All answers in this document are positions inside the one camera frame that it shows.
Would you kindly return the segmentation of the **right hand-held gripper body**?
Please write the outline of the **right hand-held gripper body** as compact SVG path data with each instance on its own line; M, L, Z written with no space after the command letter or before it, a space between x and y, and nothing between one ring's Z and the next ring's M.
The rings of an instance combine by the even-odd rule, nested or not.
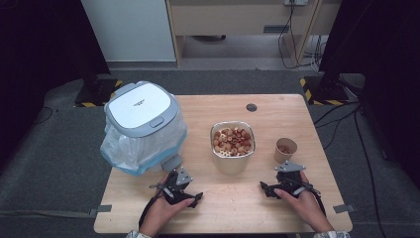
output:
M297 198L303 190L311 190L313 188L312 184L304 182L300 174L300 172L305 169L305 166L298 165L290 161L285 161L276 167L276 178L280 188L295 198Z

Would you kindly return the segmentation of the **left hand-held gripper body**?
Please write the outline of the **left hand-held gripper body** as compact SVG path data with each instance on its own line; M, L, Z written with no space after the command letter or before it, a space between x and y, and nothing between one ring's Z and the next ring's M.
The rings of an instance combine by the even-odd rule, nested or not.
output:
M192 177L184 167L171 171L163 183L163 194L169 204L177 204L184 199L193 198L195 195L185 193L184 190L192 182Z

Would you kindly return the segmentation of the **brown paper cup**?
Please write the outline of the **brown paper cup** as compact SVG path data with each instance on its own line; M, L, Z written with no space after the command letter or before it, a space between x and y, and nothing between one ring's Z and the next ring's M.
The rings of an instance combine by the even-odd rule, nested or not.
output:
M287 146L288 148L290 148L293 151L293 153L292 154L284 154L284 153L282 153L278 149L278 146L280 146L280 145ZM289 138L280 138L275 143L275 147L274 147L274 159L278 163L282 164L282 163L290 160L291 157L296 153L296 151L297 151L297 144L293 140L291 140Z

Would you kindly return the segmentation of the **person's left hand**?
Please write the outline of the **person's left hand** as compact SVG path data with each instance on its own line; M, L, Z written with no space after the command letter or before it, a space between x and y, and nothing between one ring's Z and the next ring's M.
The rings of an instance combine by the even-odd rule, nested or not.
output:
M145 207L141 216L139 232L155 237L162 228L181 210L187 208L195 199L184 199L177 204L169 204L158 188L152 197L152 204Z

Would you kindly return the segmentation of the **person's right hand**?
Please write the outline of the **person's right hand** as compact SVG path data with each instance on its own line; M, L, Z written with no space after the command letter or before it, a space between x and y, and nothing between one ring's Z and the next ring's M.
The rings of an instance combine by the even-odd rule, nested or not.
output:
M276 188L274 192L282 200L286 201L303 222L309 225L316 233L334 230L334 227L322 212L316 198L310 191L303 190L298 197L294 197L279 188Z

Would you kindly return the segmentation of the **metal container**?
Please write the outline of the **metal container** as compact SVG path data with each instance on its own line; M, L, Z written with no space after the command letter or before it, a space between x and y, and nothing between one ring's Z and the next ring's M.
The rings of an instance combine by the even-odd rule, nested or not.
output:
M213 133L222 128L232 128L232 127L244 128L248 132L251 133L252 139L253 139L253 148L252 148L252 151L248 155L239 156L239 157L221 157L214 152L213 146L212 146ZM249 158L254 153L255 148L256 148L256 141L255 141L254 132L248 123L242 122L242 121L225 121L225 122L216 123L211 128L210 146L213 153L213 163L216 169L225 175L237 175L243 172L248 166Z

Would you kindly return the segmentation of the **pile of mixed food scraps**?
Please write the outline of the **pile of mixed food scraps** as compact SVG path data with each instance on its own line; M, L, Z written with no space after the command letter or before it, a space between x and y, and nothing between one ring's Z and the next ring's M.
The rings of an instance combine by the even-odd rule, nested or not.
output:
M244 128L222 128L213 133L212 146L221 157L245 156L252 151L253 139Z

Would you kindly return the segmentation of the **clear plastic trash bag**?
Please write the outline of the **clear plastic trash bag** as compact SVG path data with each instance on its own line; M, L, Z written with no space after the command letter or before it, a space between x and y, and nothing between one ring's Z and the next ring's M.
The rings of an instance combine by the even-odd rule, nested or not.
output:
M146 137L123 135L109 121L105 133L100 147L103 158L127 174L137 177L145 171L169 172L182 163L180 154L187 125L180 111L167 125Z

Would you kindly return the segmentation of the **grey tape strip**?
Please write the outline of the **grey tape strip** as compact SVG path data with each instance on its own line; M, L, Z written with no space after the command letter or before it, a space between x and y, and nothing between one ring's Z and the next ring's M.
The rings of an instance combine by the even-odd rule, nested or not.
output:
M101 212L110 212L111 210L112 210L112 205L111 204L99 205L96 208L91 208L89 210L89 212L88 212L88 215L90 217L95 218L98 213L101 213Z
M354 212L357 210L353 204L340 204L334 206L333 209L336 213Z

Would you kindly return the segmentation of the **grey trash can white lid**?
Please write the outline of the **grey trash can white lid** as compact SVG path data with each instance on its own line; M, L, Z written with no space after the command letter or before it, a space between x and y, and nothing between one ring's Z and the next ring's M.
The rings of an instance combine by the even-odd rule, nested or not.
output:
M147 81L130 83L118 89L104 110L106 122L128 137L146 137L181 112L173 94Z

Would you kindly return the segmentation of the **black stand base striped edge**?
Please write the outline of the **black stand base striped edge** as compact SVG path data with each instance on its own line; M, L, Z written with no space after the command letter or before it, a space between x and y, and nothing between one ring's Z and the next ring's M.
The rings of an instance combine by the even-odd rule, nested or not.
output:
M310 105L344 105L349 96L344 87L322 76L304 76L299 80Z
M122 85L119 79L84 79L83 85L75 100L75 107L96 107L104 106Z

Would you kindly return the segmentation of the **black curtain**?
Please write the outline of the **black curtain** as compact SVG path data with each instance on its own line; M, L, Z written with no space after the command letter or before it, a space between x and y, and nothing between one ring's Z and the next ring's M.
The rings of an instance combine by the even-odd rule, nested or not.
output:
M320 70L365 77L382 149L420 188L420 0L342 0Z
M108 71L81 0L0 0L0 168L50 89Z

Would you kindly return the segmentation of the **white cabinet panel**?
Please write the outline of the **white cabinet panel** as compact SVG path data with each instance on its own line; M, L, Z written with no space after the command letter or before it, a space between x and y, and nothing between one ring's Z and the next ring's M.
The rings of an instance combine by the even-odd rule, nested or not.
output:
M175 61L165 0L81 3L106 61Z

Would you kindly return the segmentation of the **white cabinet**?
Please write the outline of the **white cabinet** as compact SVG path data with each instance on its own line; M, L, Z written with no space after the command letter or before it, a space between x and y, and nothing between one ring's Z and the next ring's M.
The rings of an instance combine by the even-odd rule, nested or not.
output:
M309 38L330 34L343 0L165 0L175 55L187 36L281 34L294 65L302 64Z

